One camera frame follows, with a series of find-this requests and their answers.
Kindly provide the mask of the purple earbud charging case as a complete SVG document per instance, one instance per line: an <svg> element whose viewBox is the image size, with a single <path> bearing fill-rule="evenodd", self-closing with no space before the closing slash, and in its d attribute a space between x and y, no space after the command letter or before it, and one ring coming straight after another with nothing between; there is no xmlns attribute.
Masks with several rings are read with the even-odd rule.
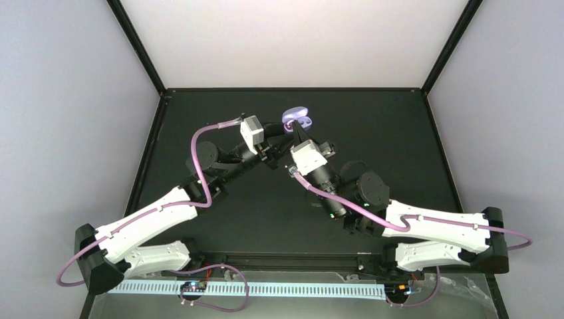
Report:
<svg viewBox="0 0 564 319"><path fill-rule="evenodd" d="M287 134L293 132L293 122L297 122L304 130L308 130L313 125L308 113L309 109L304 106L297 106L284 111L281 118L284 131Z"/></svg>

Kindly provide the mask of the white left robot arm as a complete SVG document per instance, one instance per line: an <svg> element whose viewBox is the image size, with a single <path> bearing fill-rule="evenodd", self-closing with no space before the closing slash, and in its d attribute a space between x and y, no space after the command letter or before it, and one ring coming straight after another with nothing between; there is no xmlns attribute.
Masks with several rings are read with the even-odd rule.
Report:
<svg viewBox="0 0 564 319"><path fill-rule="evenodd" d="M161 270L179 271L190 264L193 254L188 243L147 246L160 233L198 217L209 209L225 185L261 163L275 169L289 153L290 131L282 123L255 123L254 118L230 120L197 130L190 141L193 174L163 197L113 223L93 227L87 223L74 234L74 256L82 279L73 286L85 285L89 293L103 294L123 280ZM237 126L242 143L223 153L215 144L198 142L205 132Z"/></svg>

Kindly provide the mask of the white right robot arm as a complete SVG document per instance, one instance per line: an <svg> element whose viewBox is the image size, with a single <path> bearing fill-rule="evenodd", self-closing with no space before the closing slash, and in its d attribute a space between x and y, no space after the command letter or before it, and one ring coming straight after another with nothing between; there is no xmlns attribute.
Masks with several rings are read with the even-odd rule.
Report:
<svg viewBox="0 0 564 319"><path fill-rule="evenodd" d="M491 274L509 271L501 209L451 213L393 200L380 176L361 161L349 162L337 173L328 161L335 153L333 145L317 143L306 133L307 126L303 119L283 122L294 137L289 173L317 197L329 217L342 219L344 229L352 233L416 239L385 248L378 261L385 277L445 265Z"/></svg>

